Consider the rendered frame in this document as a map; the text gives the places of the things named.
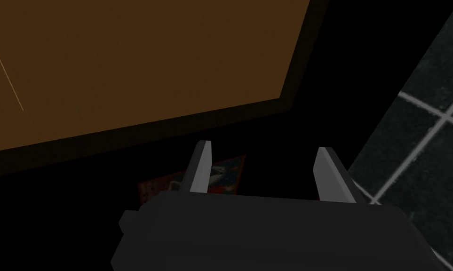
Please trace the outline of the red and blue book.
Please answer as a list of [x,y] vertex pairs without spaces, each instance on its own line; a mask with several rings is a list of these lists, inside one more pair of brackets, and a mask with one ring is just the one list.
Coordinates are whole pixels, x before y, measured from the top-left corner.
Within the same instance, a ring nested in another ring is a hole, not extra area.
[[[246,156],[243,155],[213,163],[207,192],[236,194],[245,159]],[[138,183],[140,205],[145,204],[161,191],[178,191],[185,173],[186,171],[180,171]]]

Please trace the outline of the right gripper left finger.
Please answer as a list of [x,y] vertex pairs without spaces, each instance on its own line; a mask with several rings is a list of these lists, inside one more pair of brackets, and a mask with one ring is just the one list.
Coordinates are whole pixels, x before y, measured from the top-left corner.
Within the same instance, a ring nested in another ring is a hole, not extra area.
[[182,191],[207,193],[212,167],[211,141],[200,140],[182,181]]

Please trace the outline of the brown wooden table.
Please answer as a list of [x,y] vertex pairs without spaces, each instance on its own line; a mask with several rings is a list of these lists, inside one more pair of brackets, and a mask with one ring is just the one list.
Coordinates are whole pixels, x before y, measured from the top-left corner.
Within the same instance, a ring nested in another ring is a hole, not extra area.
[[330,0],[0,0],[0,176],[292,108]]

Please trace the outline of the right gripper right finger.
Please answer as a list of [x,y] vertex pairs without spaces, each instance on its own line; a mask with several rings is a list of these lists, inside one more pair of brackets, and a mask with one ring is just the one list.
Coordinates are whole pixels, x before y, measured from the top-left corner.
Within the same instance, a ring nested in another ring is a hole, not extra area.
[[313,166],[321,201],[366,204],[361,190],[330,147],[319,147]]

